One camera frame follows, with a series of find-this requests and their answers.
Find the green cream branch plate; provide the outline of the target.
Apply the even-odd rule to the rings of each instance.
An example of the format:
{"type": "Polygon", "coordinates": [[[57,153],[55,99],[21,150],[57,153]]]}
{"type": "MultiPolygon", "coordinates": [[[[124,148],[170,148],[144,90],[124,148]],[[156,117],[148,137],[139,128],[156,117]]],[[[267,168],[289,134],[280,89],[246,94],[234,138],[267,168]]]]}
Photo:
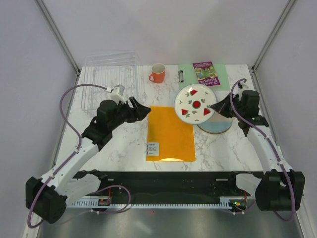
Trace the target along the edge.
{"type": "Polygon", "coordinates": [[[227,129],[227,130],[223,130],[223,131],[209,131],[209,130],[203,130],[204,132],[206,132],[206,133],[208,133],[208,134],[212,134],[212,135],[218,135],[218,134],[223,134],[223,133],[225,133],[225,132],[227,132],[229,129],[227,129]]]}

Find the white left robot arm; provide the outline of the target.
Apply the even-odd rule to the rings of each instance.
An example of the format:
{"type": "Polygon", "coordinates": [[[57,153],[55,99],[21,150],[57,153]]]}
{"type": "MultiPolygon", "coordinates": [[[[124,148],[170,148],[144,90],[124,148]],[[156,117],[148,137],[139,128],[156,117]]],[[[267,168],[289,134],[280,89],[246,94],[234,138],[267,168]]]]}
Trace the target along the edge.
{"type": "Polygon", "coordinates": [[[86,173],[83,178],[71,182],[81,167],[99,153],[112,139],[112,132],[120,125],[142,121],[149,107],[141,105],[134,97],[129,101],[104,100],[97,114],[79,137],[79,144],[62,163],[55,165],[40,178],[31,177],[25,185],[25,202],[30,213],[53,224],[64,214],[67,205],[92,193],[107,193],[109,184],[98,177],[98,171],[86,173]]]}

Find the watermelon pattern plate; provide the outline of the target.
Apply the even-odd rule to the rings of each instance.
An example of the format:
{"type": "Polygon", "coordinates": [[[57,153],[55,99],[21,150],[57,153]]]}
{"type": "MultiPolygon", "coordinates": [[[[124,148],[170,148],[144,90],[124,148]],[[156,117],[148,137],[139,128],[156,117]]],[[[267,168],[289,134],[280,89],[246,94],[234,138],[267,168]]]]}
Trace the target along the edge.
{"type": "Polygon", "coordinates": [[[187,124],[202,124],[215,113],[211,105],[217,102],[216,95],[203,84],[191,84],[181,89],[174,101],[176,115],[187,124]]]}

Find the cream leaf pattern plate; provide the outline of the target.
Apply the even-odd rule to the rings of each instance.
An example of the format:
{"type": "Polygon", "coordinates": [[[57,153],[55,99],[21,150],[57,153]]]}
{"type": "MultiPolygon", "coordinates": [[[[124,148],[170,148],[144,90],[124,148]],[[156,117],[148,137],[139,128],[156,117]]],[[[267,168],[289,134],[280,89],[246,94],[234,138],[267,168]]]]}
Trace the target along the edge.
{"type": "Polygon", "coordinates": [[[198,127],[201,130],[209,131],[223,131],[230,129],[233,123],[233,118],[225,118],[219,114],[212,116],[208,121],[199,124],[198,127]]]}

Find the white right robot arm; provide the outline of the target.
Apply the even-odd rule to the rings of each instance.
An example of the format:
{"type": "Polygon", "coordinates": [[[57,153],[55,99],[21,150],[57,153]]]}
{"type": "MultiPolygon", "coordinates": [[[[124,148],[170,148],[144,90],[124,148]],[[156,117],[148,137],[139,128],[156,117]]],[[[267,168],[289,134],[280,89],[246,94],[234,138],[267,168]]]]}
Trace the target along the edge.
{"type": "Polygon", "coordinates": [[[259,114],[259,102],[258,92],[244,90],[241,94],[230,93],[210,106],[226,118],[238,119],[238,126],[256,151],[264,174],[262,178],[238,174],[226,187],[232,195],[244,190],[255,197],[261,211],[298,211],[305,185],[304,174],[294,171],[279,152],[267,120],[259,114]]]}

